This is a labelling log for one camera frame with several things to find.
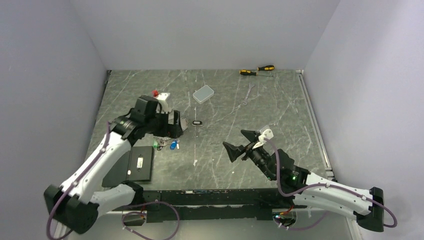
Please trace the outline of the blue key tag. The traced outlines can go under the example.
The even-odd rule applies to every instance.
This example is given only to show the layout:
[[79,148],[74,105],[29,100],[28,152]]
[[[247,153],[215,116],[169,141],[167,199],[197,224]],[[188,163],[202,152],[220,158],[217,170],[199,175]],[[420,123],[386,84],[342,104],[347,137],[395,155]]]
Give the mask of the blue key tag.
[[177,142],[176,140],[174,140],[174,141],[170,144],[169,148],[170,148],[171,150],[175,150],[175,149],[177,148],[177,146],[178,146],[178,142]]

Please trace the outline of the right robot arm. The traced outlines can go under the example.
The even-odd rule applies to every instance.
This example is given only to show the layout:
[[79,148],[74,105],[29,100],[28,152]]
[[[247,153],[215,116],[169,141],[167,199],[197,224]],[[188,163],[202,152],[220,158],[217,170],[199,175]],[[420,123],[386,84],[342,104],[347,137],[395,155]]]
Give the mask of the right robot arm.
[[378,187],[346,186],[295,165],[294,159],[272,142],[271,129],[242,130],[247,145],[223,142],[231,162],[251,160],[270,181],[276,182],[276,203],[287,208],[307,206],[345,216],[363,229],[384,231],[384,192]]

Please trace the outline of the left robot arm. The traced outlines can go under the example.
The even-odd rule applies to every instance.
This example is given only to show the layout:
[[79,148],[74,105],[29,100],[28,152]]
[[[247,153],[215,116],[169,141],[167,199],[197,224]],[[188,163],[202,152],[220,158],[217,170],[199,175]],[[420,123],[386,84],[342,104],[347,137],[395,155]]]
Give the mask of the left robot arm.
[[53,239],[52,221],[70,232],[86,233],[102,215],[117,208],[129,208],[135,214],[143,206],[160,205],[150,199],[142,186],[125,180],[106,191],[97,191],[103,178],[116,162],[145,135],[177,139],[183,134],[178,110],[169,103],[170,93],[141,95],[126,114],[107,123],[106,133],[88,159],[59,186],[49,185],[43,197],[49,213],[46,235]]

